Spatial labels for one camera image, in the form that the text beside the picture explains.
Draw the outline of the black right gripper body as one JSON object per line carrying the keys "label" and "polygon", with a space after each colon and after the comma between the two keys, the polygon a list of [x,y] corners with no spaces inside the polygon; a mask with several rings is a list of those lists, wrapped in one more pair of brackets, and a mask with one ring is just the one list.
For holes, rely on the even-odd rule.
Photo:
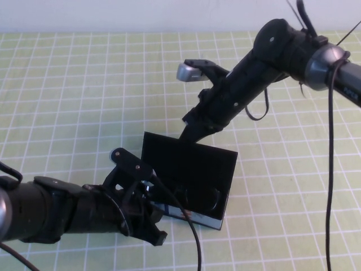
{"label": "black right gripper body", "polygon": [[226,87],[202,89],[199,102],[182,118],[182,133],[217,133],[226,126]]}

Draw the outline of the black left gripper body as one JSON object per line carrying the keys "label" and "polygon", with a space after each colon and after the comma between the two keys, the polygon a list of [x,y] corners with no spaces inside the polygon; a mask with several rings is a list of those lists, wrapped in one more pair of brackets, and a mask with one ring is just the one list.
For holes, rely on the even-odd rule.
{"label": "black left gripper body", "polygon": [[160,221],[162,212],[149,201],[140,202],[136,186],[125,190],[120,199],[122,221],[118,223],[120,232],[127,236],[146,241],[147,230]]}

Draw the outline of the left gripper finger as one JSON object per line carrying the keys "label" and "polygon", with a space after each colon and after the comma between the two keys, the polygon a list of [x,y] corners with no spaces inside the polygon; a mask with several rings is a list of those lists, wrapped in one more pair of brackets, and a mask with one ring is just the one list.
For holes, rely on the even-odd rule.
{"label": "left gripper finger", "polygon": [[141,182],[139,184],[140,202],[152,201],[154,186],[151,182]]}
{"label": "left gripper finger", "polygon": [[162,246],[168,236],[167,232],[160,230],[157,226],[152,225],[146,233],[146,241],[153,246]]}

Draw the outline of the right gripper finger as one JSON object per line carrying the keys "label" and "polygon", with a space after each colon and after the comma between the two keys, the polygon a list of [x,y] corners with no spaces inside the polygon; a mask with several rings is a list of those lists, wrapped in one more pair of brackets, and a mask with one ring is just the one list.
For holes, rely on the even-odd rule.
{"label": "right gripper finger", "polygon": [[189,141],[191,143],[196,143],[201,139],[211,135],[211,131],[203,128],[194,128],[190,131]]}
{"label": "right gripper finger", "polygon": [[197,142],[199,140],[199,127],[197,125],[186,125],[179,140],[183,142]]}

